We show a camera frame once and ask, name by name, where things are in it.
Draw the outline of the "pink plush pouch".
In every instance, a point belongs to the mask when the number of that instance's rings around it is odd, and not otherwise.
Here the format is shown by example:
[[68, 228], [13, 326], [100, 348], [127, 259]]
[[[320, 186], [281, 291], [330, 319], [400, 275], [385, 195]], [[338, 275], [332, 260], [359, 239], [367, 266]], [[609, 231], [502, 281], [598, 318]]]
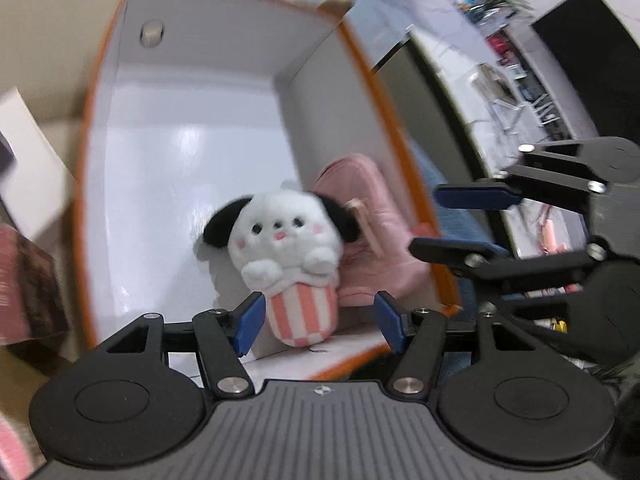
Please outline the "pink plush pouch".
[[353, 154], [331, 162], [314, 192], [346, 207], [360, 229], [357, 239], [344, 246], [338, 270], [341, 307], [370, 306], [381, 290], [405, 298], [427, 284], [428, 264], [410, 255], [413, 232], [372, 159]]

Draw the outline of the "white dog plush toy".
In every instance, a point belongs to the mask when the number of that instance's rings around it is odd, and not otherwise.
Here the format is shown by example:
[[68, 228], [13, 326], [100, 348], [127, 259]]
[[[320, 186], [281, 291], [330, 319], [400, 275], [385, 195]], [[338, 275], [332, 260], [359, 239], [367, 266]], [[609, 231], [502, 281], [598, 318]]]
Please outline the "white dog plush toy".
[[227, 249], [246, 287], [265, 296], [273, 336], [304, 348], [337, 328], [338, 268], [345, 245], [358, 237], [355, 215], [333, 198], [279, 190], [223, 206], [208, 220], [202, 240]]

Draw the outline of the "maroon patterned box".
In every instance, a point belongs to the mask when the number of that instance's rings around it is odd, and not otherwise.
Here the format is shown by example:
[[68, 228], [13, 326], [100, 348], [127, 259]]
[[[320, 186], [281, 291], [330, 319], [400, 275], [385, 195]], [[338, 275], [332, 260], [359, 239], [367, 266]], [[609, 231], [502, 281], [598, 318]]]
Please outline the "maroon patterned box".
[[8, 224], [1, 226], [0, 271], [2, 347], [68, 331], [52, 257]]

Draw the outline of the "black square gift box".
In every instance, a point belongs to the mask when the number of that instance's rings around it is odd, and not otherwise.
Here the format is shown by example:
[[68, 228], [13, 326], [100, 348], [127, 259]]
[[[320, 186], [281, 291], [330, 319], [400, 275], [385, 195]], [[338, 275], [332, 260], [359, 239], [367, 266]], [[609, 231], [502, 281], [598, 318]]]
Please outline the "black square gift box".
[[0, 133], [0, 176], [3, 177], [15, 165], [14, 151], [6, 140], [6, 137]]

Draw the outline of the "white tv cabinet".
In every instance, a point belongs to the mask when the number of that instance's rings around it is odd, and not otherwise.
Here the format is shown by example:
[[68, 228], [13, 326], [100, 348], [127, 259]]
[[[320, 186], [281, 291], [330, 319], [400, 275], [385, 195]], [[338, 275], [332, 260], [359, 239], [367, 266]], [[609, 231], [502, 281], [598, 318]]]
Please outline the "white tv cabinet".
[[595, 138], [597, 128], [547, 47], [509, 11], [489, 11], [474, 24], [454, 0], [408, 0], [416, 22], [473, 62], [500, 68], [513, 80], [541, 127], [572, 138]]

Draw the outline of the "marble coffee table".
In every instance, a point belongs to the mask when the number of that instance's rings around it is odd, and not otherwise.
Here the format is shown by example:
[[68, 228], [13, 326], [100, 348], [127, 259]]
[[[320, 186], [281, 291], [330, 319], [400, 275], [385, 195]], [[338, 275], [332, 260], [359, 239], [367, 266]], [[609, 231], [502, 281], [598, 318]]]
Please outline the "marble coffee table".
[[[492, 177], [523, 144], [549, 139], [526, 104], [491, 99], [484, 65], [417, 28], [375, 65], [408, 135], [448, 183]], [[585, 245], [579, 214], [523, 200], [505, 211], [469, 213], [493, 242], [520, 258]]]

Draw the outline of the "black television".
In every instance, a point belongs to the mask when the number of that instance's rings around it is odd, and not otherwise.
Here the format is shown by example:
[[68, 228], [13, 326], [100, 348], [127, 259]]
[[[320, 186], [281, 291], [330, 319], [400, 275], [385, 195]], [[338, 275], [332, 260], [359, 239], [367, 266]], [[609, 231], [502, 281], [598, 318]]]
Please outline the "black television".
[[603, 0], [564, 0], [534, 21], [600, 136], [639, 141], [639, 46]]

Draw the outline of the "white flat box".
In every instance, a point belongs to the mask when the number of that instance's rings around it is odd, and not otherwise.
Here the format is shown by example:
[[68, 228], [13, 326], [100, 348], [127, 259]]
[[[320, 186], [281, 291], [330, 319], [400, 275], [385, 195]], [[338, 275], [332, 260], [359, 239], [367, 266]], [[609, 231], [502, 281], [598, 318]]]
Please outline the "white flat box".
[[1, 177], [1, 205], [18, 232], [50, 247], [62, 236], [74, 178], [15, 88], [1, 96], [1, 133], [16, 158]]

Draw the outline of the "orange cardboard box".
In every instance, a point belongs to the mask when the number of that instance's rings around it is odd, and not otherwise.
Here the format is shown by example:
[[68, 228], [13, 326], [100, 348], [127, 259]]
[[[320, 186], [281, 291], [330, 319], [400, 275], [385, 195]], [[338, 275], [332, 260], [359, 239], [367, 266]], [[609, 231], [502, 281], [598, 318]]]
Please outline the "orange cardboard box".
[[190, 320], [247, 294], [205, 223], [234, 198], [310, 188], [352, 153], [412, 228], [431, 197], [390, 97], [337, 16], [293, 0], [120, 0], [96, 58], [74, 208], [90, 346], [138, 316]]

